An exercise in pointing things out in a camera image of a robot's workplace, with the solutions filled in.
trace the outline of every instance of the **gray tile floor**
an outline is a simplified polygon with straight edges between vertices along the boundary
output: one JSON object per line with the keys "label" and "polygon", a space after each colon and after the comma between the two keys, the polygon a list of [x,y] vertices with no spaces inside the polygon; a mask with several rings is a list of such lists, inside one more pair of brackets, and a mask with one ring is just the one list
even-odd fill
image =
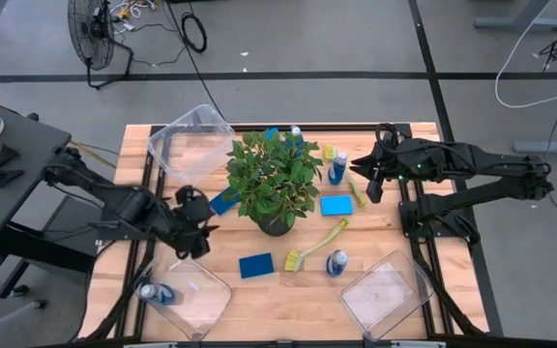
{"label": "gray tile floor", "polygon": [[[472,20],[516,13],[524,3],[419,1],[436,70],[497,72],[518,34],[475,30]],[[186,7],[173,8],[180,14]],[[208,51],[195,55],[203,72],[425,71],[404,1],[229,0],[195,3],[194,8],[209,37]],[[0,16],[0,74],[83,74],[68,36],[66,9],[64,0],[9,0]],[[557,16],[557,1],[545,14]],[[150,22],[167,23],[163,13],[145,12],[133,24]],[[555,37],[526,37],[509,71],[538,71],[544,60],[533,53]],[[129,33],[126,44],[138,59],[151,62],[172,59],[182,47],[173,33],[160,28]],[[101,73],[120,72],[125,62],[125,55],[116,53]],[[557,71],[557,63],[551,70]],[[156,69],[135,64],[132,71],[193,72],[186,53],[177,64]],[[520,110],[503,107],[493,95],[493,81],[440,84],[456,140],[489,152],[509,152],[513,140],[546,138],[557,114],[557,101]],[[426,80],[225,80],[209,81],[208,87],[232,122],[438,120]],[[530,102],[557,95],[557,80],[503,81],[500,91],[507,102]],[[111,149],[119,147],[125,124],[169,122],[208,101],[197,81],[122,82],[100,92],[82,82],[0,83],[0,102],[6,106],[37,112],[43,122],[75,138]],[[550,161],[557,198],[557,157]],[[112,176],[112,171],[91,165]],[[482,182],[475,179],[469,185]],[[59,192],[39,187],[16,220],[40,228],[61,199]],[[505,334],[557,339],[557,211],[547,200],[504,200],[484,204],[475,214]],[[7,262],[2,268],[0,281],[12,265]],[[82,301],[82,287],[37,268],[30,268],[22,282],[32,288],[32,295],[0,301],[0,315],[31,298],[48,298],[53,306],[14,323],[6,343],[20,347],[68,339],[81,315],[75,304]],[[20,334],[46,322],[52,326],[34,331],[31,339]],[[3,343],[0,335],[0,346]]]}

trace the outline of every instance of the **transparent storage container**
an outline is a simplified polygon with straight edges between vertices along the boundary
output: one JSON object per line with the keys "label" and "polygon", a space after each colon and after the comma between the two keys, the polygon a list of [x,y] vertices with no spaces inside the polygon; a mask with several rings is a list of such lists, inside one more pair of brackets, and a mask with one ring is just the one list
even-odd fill
{"label": "transparent storage container", "polygon": [[229,161],[234,138],[220,114],[201,104],[150,137],[148,150],[168,176],[194,185]]}
{"label": "transparent storage container", "polygon": [[[164,284],[173,289],[175,302],[161,304],[140,296],[145,284]],[[175,251],[161,245],[143,273],[135,294],[180,329],[199,341],[217,324],[231,300],[231,288],[191,259],[180,260]]]}
{"label": "transparent storage container", "polygon": [[378,340],[431,295],[423,270],[396,250],[344,288],[341,300],[363,334]]}

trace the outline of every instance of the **wooden tabletop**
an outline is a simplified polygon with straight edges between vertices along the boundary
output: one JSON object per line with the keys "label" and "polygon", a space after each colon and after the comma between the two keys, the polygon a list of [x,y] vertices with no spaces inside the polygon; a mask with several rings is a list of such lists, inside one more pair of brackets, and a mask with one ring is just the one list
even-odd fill
{"label": "wooden tabletop", "polygon": [[[122,143],[114,182],[120,185],[140,185],[151,125],[128,125]],[[439,140],[434,123],[412,123],[414,137]],[[373,131],[308,131],[305,140],[330,143],[347,152],[350,159],[370,153],[375,136]],[[321,151],[314,154],[321,158]],[[345,181],[338,187],[327,180],[328,165],[322,173],[324,180],[314,184],[321,196],[351,194]],[[158,167],[152,170],[150,189],[156,187]],[[195,186],[210,199],[227,188],[226,170],[218,169]],[[366,179],[352,175],[364,191]],[[424,183],[425,192],[448,194],[451,182]],[[178,184],[167,179],[163,196],[172,196]],[[343,340],[362,339],[357,325],[352,322],[340,301],[340,292],[365,270],[395,250],[411,258],[408,241],[403,237],[397,202],[400,192],[396,181],[384,183],[380,204],[355,206],[349,225],[333,241],[309,256],[300,272],[285,272],[285,257],[291,249],[303,250],[324,239],[339,222],[340,217],[322,217],[319,196],[315,213],[308,218],[297,218],[293,229],[282,237],[270,237],[247,217],[238,217],[232,209],[211,222],[220,225],[209,242],[212,251],[199,264],[226,282],[232,298],[224,314],[204,340]],[[416,197],[410,185],[410,196]],[[437,238],[442,274],[449,294],[472,322],[486,331],[487,324],[481,295],[477,285],[468,247],[459,238]],[[129,252],[129,242],[118,242],[107,250],[94,268],[88,308],[79,336],[92,332],[111,309],[122,290],[122,281]],[[342,249],[349,255],[346,271],[337,278],[325,273],[325,261],[330,253]],[[275,272],[255,278],[241,279],[238,260],[242,257],[271,252]],[[132,322],[137,299],[129,306],[126,334],[132,333]],[[431,300],[436,331],[442,332],[439,305]],[[143,328],[144,341],[188,340],[186,336],[147,306]],[[395,327],[385,338],[425,338],[425,326],[420,310]]]}

